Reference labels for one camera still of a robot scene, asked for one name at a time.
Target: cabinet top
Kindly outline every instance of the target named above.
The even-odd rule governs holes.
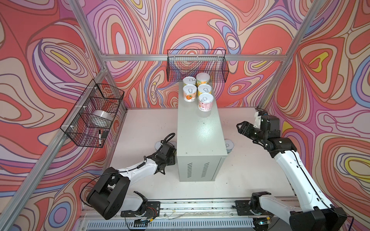
[[[198,97],[186,102],[179,82],[177,156],[227,156],[216,99],[212,109],[198,108]]]

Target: gray metal cabinet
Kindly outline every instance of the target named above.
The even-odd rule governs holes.
[[[185,102],[179,83],[177,163],[180,181],[214,181],[227,157],[216,100],[212,110],[198,109],[198,99]]]

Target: wall-mounted basket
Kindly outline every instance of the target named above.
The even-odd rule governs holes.
[[[225,49],[167,50],[167,81],[179,82],[200,72],[210,75],[212,82],[226,82],[229,66]]]
[[[103,147],[123,96],[115,86],[95,83],[76,117],[61,129],[77,146]]]

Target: food can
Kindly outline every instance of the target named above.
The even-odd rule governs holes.
[[[182,81],[184,83],[184,86],[188,84],[195,85],[196,79],[194,77],[188,76],[188,77],[185,77]]]
[[[227,153],[230,153],[234,148],[234,143],[231,140],[225,140],[225,146]]]
[[[199,86],[201,84],[209,84],[210,76],[209,74],[205,72],[201,72],[196,75],[196,86]]]
[[[182,88],[184,92],[184,100],[186,102],[193,102],[196,99],[196,86],[188,84]]]
[[[210,111],[213,105],[213,95],[211,95],[210,93],[202,93],[198,97],[198,101],[199,101],[198,108],[201,111],[204,112]]]
[[[212,93],[212,87],[208,84],[201,84],[198,87],[198,96],[200,96],[202,93]]]

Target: pink label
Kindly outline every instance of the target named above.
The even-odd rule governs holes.
[[[210,111],[212,109],[213,101],[210,103],[203,103],[199,101],[198,108],[204,112]]]

